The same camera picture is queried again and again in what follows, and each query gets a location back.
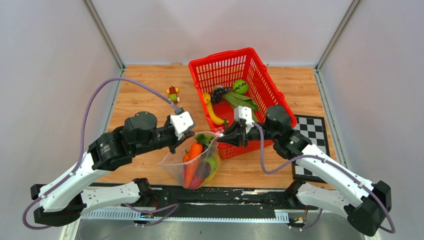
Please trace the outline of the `clear zip top bag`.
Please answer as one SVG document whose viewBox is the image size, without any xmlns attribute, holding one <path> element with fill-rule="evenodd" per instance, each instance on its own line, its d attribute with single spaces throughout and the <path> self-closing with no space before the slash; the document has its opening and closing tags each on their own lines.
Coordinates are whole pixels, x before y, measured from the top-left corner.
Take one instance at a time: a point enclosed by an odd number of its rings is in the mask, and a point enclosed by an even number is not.
<svg viewBox="0 0 424 240">
<path fill-rule="evenodd" d="M 176 153 L 167 154 L 158 164 L 185 189 L 196 190 L 206 185 L 221 166 L 219 135 L 204 131 L 195 134 Z"/>
</svg>

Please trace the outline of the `dark purple toy plum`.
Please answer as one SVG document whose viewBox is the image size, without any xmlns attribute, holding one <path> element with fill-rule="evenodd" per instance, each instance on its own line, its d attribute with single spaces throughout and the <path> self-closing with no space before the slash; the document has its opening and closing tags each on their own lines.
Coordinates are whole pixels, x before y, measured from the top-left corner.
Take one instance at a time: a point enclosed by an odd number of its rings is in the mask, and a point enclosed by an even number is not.
<svg viewBox="0 0 424 240">
<path fill-rule="evenodd" d="M 212 166 L 209 162 L 205 161 L 200 163 L 196 169 L 196 176 L 199 179 L 207 179 L 212 173 Z"/>
</svg>

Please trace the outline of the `red plastic shopping basket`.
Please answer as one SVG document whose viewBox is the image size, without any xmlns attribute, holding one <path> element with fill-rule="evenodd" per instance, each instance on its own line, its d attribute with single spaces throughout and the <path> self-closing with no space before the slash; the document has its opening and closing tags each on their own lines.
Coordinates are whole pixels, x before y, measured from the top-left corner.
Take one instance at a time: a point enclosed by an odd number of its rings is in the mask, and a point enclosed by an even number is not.
<svg viewBox="0 0 424 240">
<path fill-rule="evenodd" d="M 252 120 L 263 129 L 264 146 L 292 135 L 297 120 L 253 48 L 195 59 L 188 68 L 211 131 L 221 133 L 225 126 L 236 127 L 218 143 L 222 159 L 260 148 L 260 133 L 255 126 L 246 131 L 248 141 L 242 140 L 240 125 L 235 121 L 238 107 L 251 109 Z"/>
</svg>

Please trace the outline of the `green toy apple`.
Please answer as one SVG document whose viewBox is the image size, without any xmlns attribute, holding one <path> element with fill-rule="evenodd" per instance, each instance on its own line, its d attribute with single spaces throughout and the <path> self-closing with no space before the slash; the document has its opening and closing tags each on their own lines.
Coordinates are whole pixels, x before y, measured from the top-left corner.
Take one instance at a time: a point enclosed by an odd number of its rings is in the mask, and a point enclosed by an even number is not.
<svg viewBox="0 0 424 240">
<path fill-rule="evenodd" d="M 214 173 L 219 167 L 219 159 L 216 157 L 209 157 L 206 162 L 210 165 L 210 173 Z"/>
</svg>

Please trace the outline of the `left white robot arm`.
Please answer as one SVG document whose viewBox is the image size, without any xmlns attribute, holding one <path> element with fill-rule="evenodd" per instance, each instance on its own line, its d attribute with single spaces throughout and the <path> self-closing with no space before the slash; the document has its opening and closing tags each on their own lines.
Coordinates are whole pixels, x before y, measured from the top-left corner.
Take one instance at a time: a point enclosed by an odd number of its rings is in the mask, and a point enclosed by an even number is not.
<svg viewBox="0 0 424 240">
<path fill-rule="evenodd" d="M 153 190 L 146 178 L 99 189 L 91 189 L 90 185 L 130 164 L 138 155 L 163 148 L 175 153 L 179 145 L 194 136 L 194 127 L 187 111 L 169 115 L 161 127 L 157 117 L 147 111 L 127 118 L 123 126 L 102 134 L 90 144 L 81 161 L 55 181 L 31 187 L 32 199 L 39 201 L 39 207 L 33 211 L 34 222 L 62 227 L 96 209 L 123 204 L 149 206 Z"/>
</svg>

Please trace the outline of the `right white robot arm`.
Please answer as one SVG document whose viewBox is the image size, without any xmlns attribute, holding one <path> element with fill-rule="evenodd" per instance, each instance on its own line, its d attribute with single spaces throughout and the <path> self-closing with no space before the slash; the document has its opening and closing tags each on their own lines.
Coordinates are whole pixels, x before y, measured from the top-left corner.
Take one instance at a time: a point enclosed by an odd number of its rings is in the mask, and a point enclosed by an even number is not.
<svg viewBox="0 0 424 240">
<path fill-rule="evenodd" d="M 273 142 L 275 152 L 286 160 L 310 170 L 331 190 L 319 188 L 301 180 L 295 180 L 287 189 L 286 204 L 292 209 L 301 205 L 315 206 L 347 219 L 349 224 L 366 236 L 374 236 L 389 223 L 387 233 L 396 231 L 390 216 L 392 208 L 391 187 L 384 181 L 372 182 L 355 174 L 325 154 L 309 138 L 293 129 L 291 117 L 281 105 L 266 110 L 264 122 L 252 118 L 249 107 L 239 106 L 234 110 L 234 122 L 218 141 L 245 148 L 250 141 Z"/>
</svg>

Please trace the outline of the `green toy lettuce leaf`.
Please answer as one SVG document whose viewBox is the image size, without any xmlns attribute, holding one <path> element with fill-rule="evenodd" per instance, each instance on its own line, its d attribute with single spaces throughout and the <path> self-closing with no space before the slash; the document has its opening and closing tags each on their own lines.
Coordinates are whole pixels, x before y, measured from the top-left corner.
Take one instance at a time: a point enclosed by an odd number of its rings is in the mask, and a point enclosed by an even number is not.
<svg viewBox="0 0 424 240">
<path fill-rule="evenodd" d="M 233 109 L 238 107 L 238 106 L 244 106 L 244 107 L 251 108 L 253 120 L 257 123 L 259 122 L 259 120 L 258 120 L 258 118 L 255 114 L 255 111 L 258 111 L 259 107 L 258 107 L 257 103 L 253 99 L 251 99 L 250 97 L 244 96 L 244 95 L 241 95 L 241 94 L 237 94 L 237 93 L 231 91 L 231 92 L 225 94 L 223 96 L 223 99 L 225 99 Z"/>
</svg>

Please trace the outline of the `colourful toy block car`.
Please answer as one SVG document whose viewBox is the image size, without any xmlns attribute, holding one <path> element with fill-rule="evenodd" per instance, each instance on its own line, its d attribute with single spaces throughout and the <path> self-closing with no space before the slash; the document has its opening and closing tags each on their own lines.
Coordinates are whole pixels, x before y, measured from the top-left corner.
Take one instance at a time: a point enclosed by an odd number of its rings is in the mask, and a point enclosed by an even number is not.
<svg viewBox="0 0 424 240">
<path fill-rule="evenodd" d="M 178 87 L 171 86 L 166 90 L 168 95 L 168 99 L 174 104 L 178 104 L 181 102 L 181 98 L 179 97 L 180 90 Z"/>
</svg>

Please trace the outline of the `black toy grape bunch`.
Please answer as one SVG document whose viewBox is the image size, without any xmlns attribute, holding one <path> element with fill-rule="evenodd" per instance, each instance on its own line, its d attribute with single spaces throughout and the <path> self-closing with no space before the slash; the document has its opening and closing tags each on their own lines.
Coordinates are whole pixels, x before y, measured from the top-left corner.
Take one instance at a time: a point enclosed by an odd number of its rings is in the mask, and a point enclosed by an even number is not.
<svg viewBox="0 0 424 240">
<path fill-rule="evenodd" d="M 230 87 L 224 87 L 222 85 L 216 85 L 213 88 L 212 93 L 210 94 L 210 100 L 214 104 L 220 104 L 223 96 L 229 92 L 231 92 L 232 89 Z"/>
</svg>

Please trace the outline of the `single yellow toy banana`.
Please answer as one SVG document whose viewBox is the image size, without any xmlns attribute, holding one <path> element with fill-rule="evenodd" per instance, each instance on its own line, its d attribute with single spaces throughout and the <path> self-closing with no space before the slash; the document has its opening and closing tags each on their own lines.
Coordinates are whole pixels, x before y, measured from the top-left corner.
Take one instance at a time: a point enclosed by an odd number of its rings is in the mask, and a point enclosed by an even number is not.
<svg viewBox="0 0 424 240">
<path fill-rule="evenodd" d="M 222 118 L 218 117 L 215 114 L 215 112 L 213 110 L 212 102 L 211 102 L 211 95 L 209 93 L 207 93 L 207 92 L 204 92 L 202 94 L 202 97 L 203 97 L 203 100 L 204 100 L 204 103 L 206 105 L 206 109 L 207 109 L 207 112 L 209 114 L 209 117 L 210 117 L 211 121 L 215 125 L 225 125 L 225 124 L 228 124 L 229 123 L 228 120 L 222 119 Z"/>
</svg>

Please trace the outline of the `black white checkerboard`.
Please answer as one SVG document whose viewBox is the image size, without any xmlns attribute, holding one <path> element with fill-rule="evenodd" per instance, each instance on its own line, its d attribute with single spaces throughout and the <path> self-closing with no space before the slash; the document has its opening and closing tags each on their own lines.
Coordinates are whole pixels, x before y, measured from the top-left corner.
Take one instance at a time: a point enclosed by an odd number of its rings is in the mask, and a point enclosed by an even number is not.
<svg viewBox="0 0 424 240">
<path fill-rule="evenodd" d="M 324 117 L 296 114 L 295 118 L 297 120 L 297 124 L 294 129 L 300 131 L 302 135 L 310 139 L 311 142 L 322 152 L 330 156 L 329 141 Z M 292 164 L 292 176 L 294 180 L 325 183 L 325 181 L 323 181 L 315 173 L 299 166 L 297 163 Z"/>
</svg>

